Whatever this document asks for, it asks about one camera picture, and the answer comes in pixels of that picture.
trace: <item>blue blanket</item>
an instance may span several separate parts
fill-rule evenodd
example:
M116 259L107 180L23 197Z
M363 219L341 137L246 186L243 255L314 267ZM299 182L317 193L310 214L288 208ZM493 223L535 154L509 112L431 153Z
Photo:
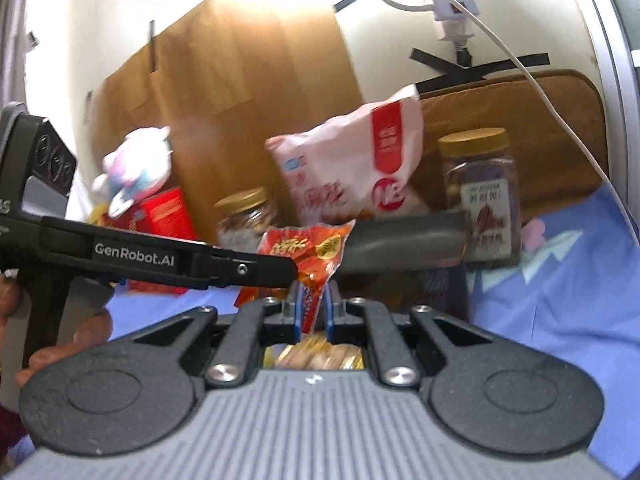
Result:
M590 453L619 478L640 462L640 251L608 191L540 217L546 242L520 267L470 274L472 320L591 374L606 398ZM237 290L117 295L114 337L201 304L234 312ZM22 445L22 456L30 449Z

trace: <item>plush toy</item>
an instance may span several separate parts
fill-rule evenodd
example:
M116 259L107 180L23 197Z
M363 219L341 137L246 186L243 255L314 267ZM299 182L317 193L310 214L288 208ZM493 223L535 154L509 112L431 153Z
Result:
M134 203L158 192L171 173L170 129L140 128L102 160L104 173L92 191L110 202L108 215L117 218Z

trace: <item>snack bag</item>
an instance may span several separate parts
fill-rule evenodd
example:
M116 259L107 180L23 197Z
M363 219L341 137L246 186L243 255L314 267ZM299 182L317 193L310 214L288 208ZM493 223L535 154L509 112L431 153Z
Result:
M340 266L344 244L354 225L355 221L336 227L320 224L307 228L270 228L262 236L258 254L288 256L298 266L298 281L305 285L302 333L313 331L322 291ZM238 294L236 306L267 296L284 299L286 290L246 286Z
M296 345L270 346L263 368L283 370L363 370L362 351L354 345L332 345L324 333L307 335Z
M407 185L422 157L415 86L303 134L268 139L303 225L426 212Z

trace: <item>white plastic bag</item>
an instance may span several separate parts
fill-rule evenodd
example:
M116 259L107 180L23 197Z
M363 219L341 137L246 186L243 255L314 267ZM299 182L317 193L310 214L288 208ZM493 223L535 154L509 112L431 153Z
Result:
M415 86L303 134L268 139L303 225L407 216L428 209L407 186L422 157Z

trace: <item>white cable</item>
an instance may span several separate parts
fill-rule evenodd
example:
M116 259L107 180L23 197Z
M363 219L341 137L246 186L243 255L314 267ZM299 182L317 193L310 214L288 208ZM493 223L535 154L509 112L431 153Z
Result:
M398 2L394 2L393 0L383 0L383 1L389 3L389 5L391 5L392 7L395 7L396 9L401 8L399 7L400 4L398 4ZM580 148L581 152L587 158L589 163L593 166L593 169L596 171L598 176L609 188L610 192L613 195L613 199L615 200L616 205L618 206L618 209L622 213L622 218L625 220L626 227L631 233L631 237L634 241L634 245L636 247L640 247L640 242L638 241L638 236L636 235L636 230L634 229L634 223L631 219L630 213L627 211L624 203L622 202L622 199L618 195L618 192L616 191L616 189L613 187L613 184L609 180L609 177L602 170L602 168L600 167L600 165L598 164L598 161L594 158L594 156L591 155L591 152L589 151L589 149L580 140L580 137L578 137L578 135L572 130L571 126L569 126L566 123L566 121L560 116L560 114L556 111L553 104L551 103L549 98L546 96L545 91L538 84L535 78L531 75L531 72L527 70L527 68L520 62L517 56L509 49L509 47L507 47L504 44L504 42L500 38L498 38L498 36L496 36L496 34L489 27L487 27L477 16L475 16L472 12L469 12L469 10L465 6L460 4L459 1L457 0L449 0L449 1L460 12L462 12L466 17L468 17L472 22L474 22L498 47L500 47L500 49L507 55L507 57L511 59L511 61L513 61L514 65L523 73L527 81L531 83L534 90L537 92L537 94L542 99L542 102L545 104L547 110L549 110L549 113L551 113L552 117L558 122L558 124L560 124L561 128L566 132L566 134L569 135L569 137L571 137L573 141L578 145L578 148Z
M412 6L412 5L401 4L397 0L382 0L382 1L385 2L387 5L394 7L395 9L407 10L408 12L428 12L435 8L433 4Z

